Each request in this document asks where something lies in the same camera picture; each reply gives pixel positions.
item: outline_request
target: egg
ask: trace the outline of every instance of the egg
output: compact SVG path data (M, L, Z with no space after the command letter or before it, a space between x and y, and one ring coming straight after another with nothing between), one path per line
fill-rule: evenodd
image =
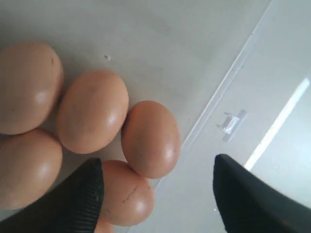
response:
M87 71L68 88L57 114L57 132L74 153L95 152L120 130L129 105L126 86L110 70Z
M41 42L22 42L0 52L0 133L38 127L57 102L64 82L55 51Z
M36 129L0 144L0 209L25 207L52 186L62 164L61 144Z
M147 178L160 178L175 167L181 148L173 114L162 104L142 101L128 113L121 132L128 164Z
M113 226L99 218L94 233L113 233Z
M141 223L152 212L154 191L149 181L123 161L103 162L104 200L100 218L114 225Z

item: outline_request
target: eggshell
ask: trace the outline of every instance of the eggshell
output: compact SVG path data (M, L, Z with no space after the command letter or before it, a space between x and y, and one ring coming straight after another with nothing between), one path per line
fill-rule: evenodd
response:
M109 70L88 71L66 92L57 114L57 131L69 150L85 154L105 147L117 135L128 110L123 80Z
M137 103L121 132L128 164L147 178L160 178L175 167L180 154L180 132L173 114L154 101Z
M149 181L123 161L103 162L104 201L101 218L115 225L137 225L154 207L154 191Z
M113 225L99 218L94 233L113 233Z
M54 50L23 42L0 53L0 133L18 134L38 127L57 102L64 82Z
M43 196L61 163L60 143L44 130L4 140L0 145L0 209L25 207Z

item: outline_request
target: brown egg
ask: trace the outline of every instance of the brown egg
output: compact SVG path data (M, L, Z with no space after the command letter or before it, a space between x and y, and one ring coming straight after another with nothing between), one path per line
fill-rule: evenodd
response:
M49 115L63 85L63 67L40 42L23 42L0 53L0 133L38 127Z
M36 129L0 145L0 209L25 207L43 196L62 164L60 143Z
M104 201L101 218L115 225L141 223L152 212L154 191L149 181L123 161L103 162Z
M94 233L113 233L113 225L99 218Z
M105 147L117 135L128 110L123 80L109 70L88 71L66 92L57 114L57 131L69 150L85 154Z
M121 133L128 164L147 178L167 175L180 154L180 133L172 113L154 101L137 103L129 112Z

